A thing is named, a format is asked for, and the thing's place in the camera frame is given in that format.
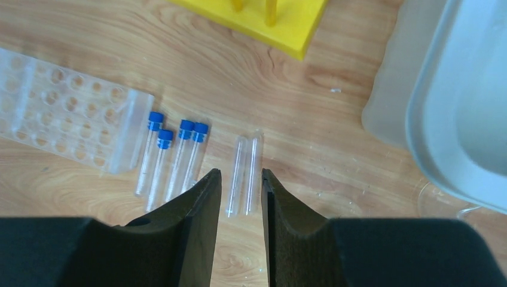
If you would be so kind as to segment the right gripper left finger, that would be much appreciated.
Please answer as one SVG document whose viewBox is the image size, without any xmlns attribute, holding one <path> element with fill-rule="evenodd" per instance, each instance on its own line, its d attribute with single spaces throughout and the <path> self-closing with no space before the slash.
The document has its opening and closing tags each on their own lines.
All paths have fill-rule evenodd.
<svg viewBox="0 0 507 287">
<path fill-rule="evenodd" d="M 89 217 L 1 218 L 2 286 L 208 286 L 222 175 L 124 226 Z"/>
</svg>

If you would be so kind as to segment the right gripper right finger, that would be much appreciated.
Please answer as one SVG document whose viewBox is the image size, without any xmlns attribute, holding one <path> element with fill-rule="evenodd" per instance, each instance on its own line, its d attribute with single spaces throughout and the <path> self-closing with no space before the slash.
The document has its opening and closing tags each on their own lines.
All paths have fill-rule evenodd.
<svg viewBox="0 0 507 287">
<path fill-rule="evenodd" d="M 270 286 L 505 286 L 485 240 L 444 218 L 331 218 L 262 171 Z"/>
</svg>

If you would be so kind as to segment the clear glass test tube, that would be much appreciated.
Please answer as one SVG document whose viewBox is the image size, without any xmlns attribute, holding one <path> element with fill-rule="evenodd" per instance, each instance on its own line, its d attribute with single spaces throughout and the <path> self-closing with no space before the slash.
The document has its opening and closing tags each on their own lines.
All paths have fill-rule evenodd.
<svg viewBox="0 0 507 287">
<path fill-rule="evenodd" d="M 262 153 L 264 144 L 264 134 L 261 130 L 256 130 L 252 134 L 249 142 L 250 151 L 248 152 L 248 168 L 246 178 L 246 197 L 243 211 L 249 216 L 258 210 L 260 189 L 261 189 L 261 170 Z"/>
<path fill-rule="evenodd" d="M 236 141 L 233 168 L 231 174 L 230 192 L 226 214 L 228 218 L 238 215 L 240 199 L 243 187 L 244 172 L 246 167 L 246 150 L 248 140 L 245 136 L 239 136 Z"/>
</svg>

